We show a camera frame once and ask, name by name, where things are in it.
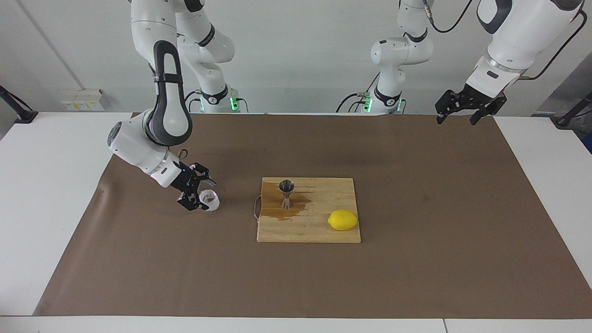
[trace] black clamp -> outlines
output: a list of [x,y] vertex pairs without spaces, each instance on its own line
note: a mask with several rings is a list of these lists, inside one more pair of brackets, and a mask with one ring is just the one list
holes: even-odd
[[497,97],[491,98],[465,84],[465,88],[458,94],[447,90],[436,102],[437,122],[442,124],[448,115],[462,110],[477,110],[471,116],[471,125],[475,125],[481,118],[488,115],[496,115],[506,103],[506,95],[501,92]]
[[[10,106],[18,114],[18,118],[14,121],[15,124],[30,124],[39,113],[38,111],[34,111],[22,99],[18,98],[16,95],[13,95],[11,92],[6,90],[1,85],[0,98],[2,98],[8,104],[8,106]],[[22,106],[20,106],[20,104],[17,103],[17,100],[21,102],[29,110],[23,109]]]
[[592,104],[592,92],[589,93],[583,100],[578,102],[570,111],[564,114],[561,117],[551,117],[551,121],[555,124],[560,130],[568,129],[567,126],[570,125],[570,122],[573,118],[583,116],[584,114],[580,114],[580,112],[585,109],[588,105]]
[[181,191],[177,202],[187,210],[210,209],[208,205],[200,201],[198,193],[202,181],[212,187],[216,185],[216,182],[210,178],[210,170],[197,162],[190,166],[179,162],[177,166],[181,169],[181,173],[171,184],[172,187]]

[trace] brown paper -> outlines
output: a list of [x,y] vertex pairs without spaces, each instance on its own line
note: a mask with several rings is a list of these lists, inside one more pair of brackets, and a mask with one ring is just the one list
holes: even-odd
[[[188,212],[113,157],[35,315],[592,318],[592,292],[494,120],[196,115]],[[352,177],[361,244],[256,242],[264,176]]]

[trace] white wall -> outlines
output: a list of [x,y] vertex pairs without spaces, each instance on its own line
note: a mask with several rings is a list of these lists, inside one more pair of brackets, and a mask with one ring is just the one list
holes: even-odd
[[[26,22],[18,1],[33,24]],[[448,28],[465,4],[436,1],[436,23]],[[435,44],[431,61],[405,67],[408,113],[434,114],[433,104],[445,90],[462,88],[491,40],[477,21],[476,6],[477,1],[452,33],[430,29]],[[590,1],[586,8],[592,12]],[[363,91],[378,72],[369,55],[374,41],[401,35],[396,0],[208,0],[206,9],[216,28],[236,45],[235,59],[221,67],[251,112],[332,112],[345,95]],[[150,70],[134,49],[129,16],[126,0],[1,0],[0,82],[41,111],[61,111],[59,91],[77,89],[76,81],[103,89],[110,111],[152,107]],[[579,22],[541,55],[532,72],[542,68]],[[507,90],[509,101],[500,114],[530,115],[591,51],[588,25],[541,79]],[[196,88],[189,69],[184,73],[186,91]]]

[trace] green led light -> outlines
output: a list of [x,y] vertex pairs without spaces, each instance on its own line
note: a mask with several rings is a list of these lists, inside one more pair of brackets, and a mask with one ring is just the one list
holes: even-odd
[[403,112],[405,112],[405,106],[407,105],[407,101],[404,99],[400,99],[399,100],[399,105],[397,106],[397,114],[403,114]]
[[364,107],[364,111],[367,113],[370,113],[370,109],[372,108],[372,102],[374,100],[372,98],[370,98],[367,102],[366,105],[368,105],[367,107]]
[[230,107],[232,108],[233,111],[236,111],[239,109],[239,103],[237,103],[236,98],[230,97]]

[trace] white cup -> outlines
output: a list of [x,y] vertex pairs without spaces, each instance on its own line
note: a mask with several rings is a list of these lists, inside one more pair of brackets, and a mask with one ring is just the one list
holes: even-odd
[[213,212],[220,207],[220,198],[214,190],[203,190],[200,192],[200,201],[210,207],[206,212]]

